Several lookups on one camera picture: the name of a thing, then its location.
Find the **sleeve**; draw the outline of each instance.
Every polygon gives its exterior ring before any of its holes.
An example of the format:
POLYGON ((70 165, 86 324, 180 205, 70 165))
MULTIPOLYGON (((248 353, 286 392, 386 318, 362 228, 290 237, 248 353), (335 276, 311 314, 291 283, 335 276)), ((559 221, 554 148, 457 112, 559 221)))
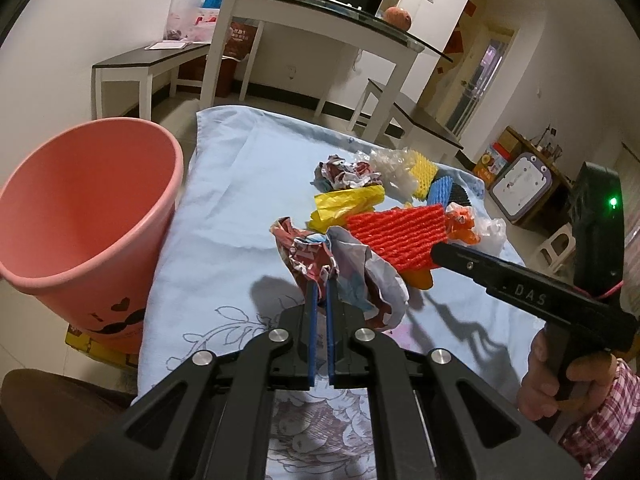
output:
POLYGON ((591 480, 628 433, 640 412, 640 378, 618 359, 609 396, 590 418, 574 424, 560 444, 582 466, 591 480))

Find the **metal screw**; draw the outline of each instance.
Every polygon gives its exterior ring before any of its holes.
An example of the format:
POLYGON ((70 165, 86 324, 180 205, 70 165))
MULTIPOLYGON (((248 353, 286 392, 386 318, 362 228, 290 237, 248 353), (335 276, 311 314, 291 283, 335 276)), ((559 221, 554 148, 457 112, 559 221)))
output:
POLYGON ((271 339, 274 343, 282 343, 289 339, 289 332, 284 330, 283 328, 274 328, 269 332, 269 339, 271 339))
POLYGON ((451 361, 451 354, 448 350, 444 348, 436 348, 433 352, 431 352, 431 359, 439 365, 445 365, 451 361))
POLYGON ((206 366, 213 361, 213 354, 207 350, 200 350, 191 357, 193 364, 198 366, 206 366))
POLYGON ((376 333, 370 328, 359 328, 356 330, 356 339, 358 341, 371 341, 375 336, 376 333))

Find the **red decoration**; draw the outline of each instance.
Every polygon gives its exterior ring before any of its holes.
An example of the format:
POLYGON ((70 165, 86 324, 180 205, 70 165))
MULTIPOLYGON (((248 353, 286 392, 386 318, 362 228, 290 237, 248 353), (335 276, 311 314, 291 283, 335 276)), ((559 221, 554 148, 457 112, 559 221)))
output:
POLYGON ((465 51, 465 46, 462 43, 462 32, 459 29, 454 30, 451 33, 449 41, 447 41, 443 52, 449 54, 462 54, 465 51))
POLYGON ((474 13, 476 12, 476 9, 478 8, 478 6, 476 6, 475 3, 473 3, 471 0, 469 0, 466 5, 465 5, 465 9, 463 10, 463 12, 469 16, 470 18, 473 17, 474 13))
POLYGON ((347 228, 398 272, 437 268, 431 248, 447 241, 440 204, 361 213, 347 219, 347 228))
POLYGON ((405 32, 411 28, 411 15, 400 7, 389 7, 382 15, 382 19, 405 32))

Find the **pink plastic bucket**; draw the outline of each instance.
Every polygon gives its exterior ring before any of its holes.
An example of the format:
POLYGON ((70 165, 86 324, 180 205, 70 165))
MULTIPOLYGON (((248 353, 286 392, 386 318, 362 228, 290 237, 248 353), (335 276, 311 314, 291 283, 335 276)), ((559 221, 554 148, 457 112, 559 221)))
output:
POLYGON ((158 124, 67 130, 0 192, 0 275, 96 341, 137 353, 181 180, 180 145, 158 124))

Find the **white table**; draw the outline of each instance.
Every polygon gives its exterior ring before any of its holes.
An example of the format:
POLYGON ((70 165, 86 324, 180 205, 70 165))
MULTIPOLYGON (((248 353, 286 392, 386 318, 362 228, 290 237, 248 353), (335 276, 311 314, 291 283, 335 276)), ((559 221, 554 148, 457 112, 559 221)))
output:
POLYGON ((95 77, 94 119, 104 117, 102 107, 102 83, 105 81, 137 81, 140 85, 140 118, 151 120, 151 95, 154 77, 171 71, 170 96, 175 96, 178 84, 195 86, 200 82, 178 79, 180 65, 206 56, 208 44, 189 44, 181 49, 145 50, 137 48, 105 59, 93 66, 95 77))
MULTIPOLYGON (((375 141, 380 131, 386 128, 394 99, 402 88, 418 54, 425 48, 433 50, 436 55, 442 54, 418 38, 370 14, 333 0, 222 0, 202 82, 201 110, 213 106, 220 60, 226 44, 227 31, 233 18, 250 18, 262 22, 248 60, 249 72, 254 64, 255 50, 265 22, 327 36, 393 62, 396 66, 362 136, 370 142, 375 141)), ((248 75, 245 76, 243 87, 247 83, 248 75)), ((332 81, 329 81, 328 85, 322 89, 315 117, 322 112, 331 84, 332 81)))

